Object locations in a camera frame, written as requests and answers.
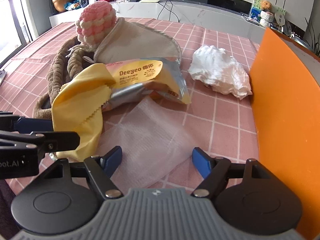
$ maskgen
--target sliding glass door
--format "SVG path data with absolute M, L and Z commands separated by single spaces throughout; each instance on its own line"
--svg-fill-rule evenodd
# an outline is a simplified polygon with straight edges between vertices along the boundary
M 20 0 L 0 0 L 0 68 L 29 42 Z

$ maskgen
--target orange plush toy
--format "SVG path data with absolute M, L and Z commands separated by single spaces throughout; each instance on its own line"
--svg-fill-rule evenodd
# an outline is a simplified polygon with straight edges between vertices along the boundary
M 270 11 L 272 9 L 272 4 L 267 0 L 262 0 L 260 7 L 261 7 L 261 10 L 263 10 L 263 11 L 265 11 L 265 10 Z

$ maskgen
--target table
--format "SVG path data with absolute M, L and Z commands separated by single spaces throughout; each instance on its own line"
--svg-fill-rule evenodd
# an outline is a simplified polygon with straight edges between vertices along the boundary
M 149 18 L 127 18 L 130 22 L 143 23 L 164 31 L 181 46 L 181 72 L 186 79 L 192 103 L 188 106 L 162 99 L 159 104 L 166 108 L 185 129 L 198 139 L 199 145 L 211 156 L 224 156 L 235 163 L 245 163 L 247 158 L 258 158 L 258 144 L 251 105 L 248 98 L 238 100 L 232 95 L 222 95 L 206 88 L 200 81 L 193 81 L 187 70 L 192 55 L 201 45 L 225 48 L 249 72 L 259 45 L 246 38 L 204 29 L 196 25 L 174 23 Z M 63 23 L 41 35 L 26 46 L 5 65 L 8 72 L 0 87 L 0 109 L 27 117 L 37 99 L 47 90 L 46 74 L 60 46 L 76 35 L 74 23 Z M 103 114 L 103 132 L 121 122 L 134 104 L 120 106 Z M 52 164 L 48 155 L 40 163 L 40 172 Z M 35 176 L 7 179 L 15 194 L 28 185 Z M 152 187 L 184 187 L 191 192 L 202 180 L 186 160 Z M 229 181 L 229 185 L 240 179 Z

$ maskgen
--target dark fabric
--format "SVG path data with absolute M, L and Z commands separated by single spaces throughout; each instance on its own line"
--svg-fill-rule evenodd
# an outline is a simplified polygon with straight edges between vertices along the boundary
M 10 239 L 19 232 L 11 214 L 11 203 L 15 194 L 4 179 L 0 180 L 0 235 Z

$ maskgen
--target yellow label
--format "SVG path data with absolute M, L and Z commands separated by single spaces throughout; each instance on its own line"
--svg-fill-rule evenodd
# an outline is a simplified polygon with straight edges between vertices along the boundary
M 162 61 L 158 60 L 139 60 L 124 65 L 113 73 L 116 80 L 114 88 L 119 89 L 155 78 L 162 65 Z

